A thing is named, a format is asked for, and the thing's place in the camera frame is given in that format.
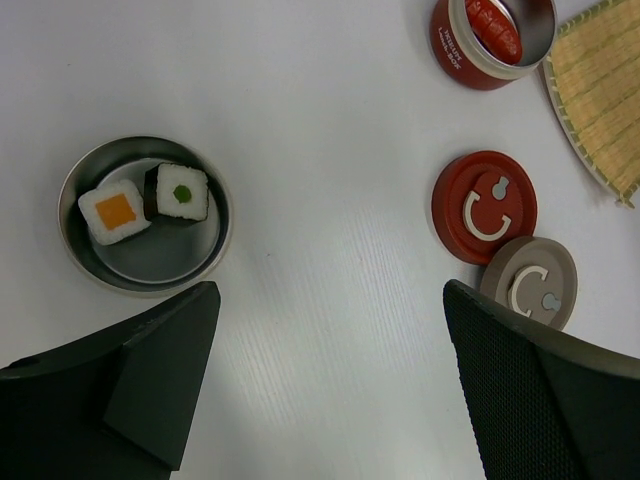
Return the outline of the red steel lunch box bowl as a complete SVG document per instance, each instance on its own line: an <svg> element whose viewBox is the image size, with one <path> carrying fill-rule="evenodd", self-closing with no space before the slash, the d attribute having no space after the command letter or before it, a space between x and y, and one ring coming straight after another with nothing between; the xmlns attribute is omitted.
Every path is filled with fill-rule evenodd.
<svg viewBox="0 0 640 480"><path fill-rule="evenodd" d="M475 90L495 90L532 73L550 52L557 15L552 1L492 1L516 26L523 56L516 65L494 58L474 35L464 0L439 0L432 12L429 35L443 70Z"/></svg>

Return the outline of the green sushi roll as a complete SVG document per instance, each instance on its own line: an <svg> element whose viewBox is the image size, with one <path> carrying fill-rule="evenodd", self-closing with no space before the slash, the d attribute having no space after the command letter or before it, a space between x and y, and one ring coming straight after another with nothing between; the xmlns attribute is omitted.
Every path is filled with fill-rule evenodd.
<svg viewBox="0 0 640 480"><path fill-rule="evenodd" d="M196 223L207 219L208 177L191 167L160 163L145 172L143 186L145 218L154 221Z"/></svg>

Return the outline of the orange sushi roll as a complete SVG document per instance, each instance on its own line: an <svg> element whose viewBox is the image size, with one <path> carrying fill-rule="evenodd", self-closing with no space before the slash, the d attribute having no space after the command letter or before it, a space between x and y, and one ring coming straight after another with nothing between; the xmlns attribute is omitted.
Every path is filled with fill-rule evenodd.
<svg viewBox="0 0 640 480"><path fill-rule="evenodd" d="M84 193L78 206L92 237L103 246L121 242L151 226L144 215L143 198L128 179Z"/></svg>

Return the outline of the red sausage toy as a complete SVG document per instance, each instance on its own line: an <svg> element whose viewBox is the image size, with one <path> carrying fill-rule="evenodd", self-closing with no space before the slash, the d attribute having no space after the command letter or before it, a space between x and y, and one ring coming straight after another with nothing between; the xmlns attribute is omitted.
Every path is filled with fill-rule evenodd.
<svg viewBox="0 0 640 480"><path fill-rule="evenodd" d="M492 1L468 0L465 10L474 35L494 58L507 65L521 61L523 47L518 30Z"/></svg>

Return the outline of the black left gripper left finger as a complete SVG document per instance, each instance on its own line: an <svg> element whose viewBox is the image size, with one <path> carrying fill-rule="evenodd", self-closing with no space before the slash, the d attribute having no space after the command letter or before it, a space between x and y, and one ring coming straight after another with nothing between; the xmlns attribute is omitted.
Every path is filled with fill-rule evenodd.
<svg viewBox="0 0 640 480"><path fill-rule="evenodd" d="M4 479L168 479L180 469L221 297L200 282L1 371Z"/></svg>

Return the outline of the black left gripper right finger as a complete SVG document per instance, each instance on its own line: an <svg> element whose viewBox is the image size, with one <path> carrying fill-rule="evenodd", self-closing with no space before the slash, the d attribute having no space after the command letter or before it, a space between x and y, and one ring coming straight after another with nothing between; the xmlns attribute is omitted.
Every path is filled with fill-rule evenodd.
<svg viewBox="0 0 640 480"><path fill-rule="evenodd" d="M445 284L443 304L486 478L638 478L638 359L458 280Z"/></svg>

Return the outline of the taupe round lid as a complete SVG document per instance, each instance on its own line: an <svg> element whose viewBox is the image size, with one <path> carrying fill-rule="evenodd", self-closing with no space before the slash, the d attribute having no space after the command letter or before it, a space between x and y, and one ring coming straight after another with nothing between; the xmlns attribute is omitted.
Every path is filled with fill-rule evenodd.
<svg viewBox="0 0 640 480"><path fill-rule="evenodd" d="M480 292L555 330L568 323L578 293L573 257L561 243L523 236L506 243L487 265Z"/></svg>

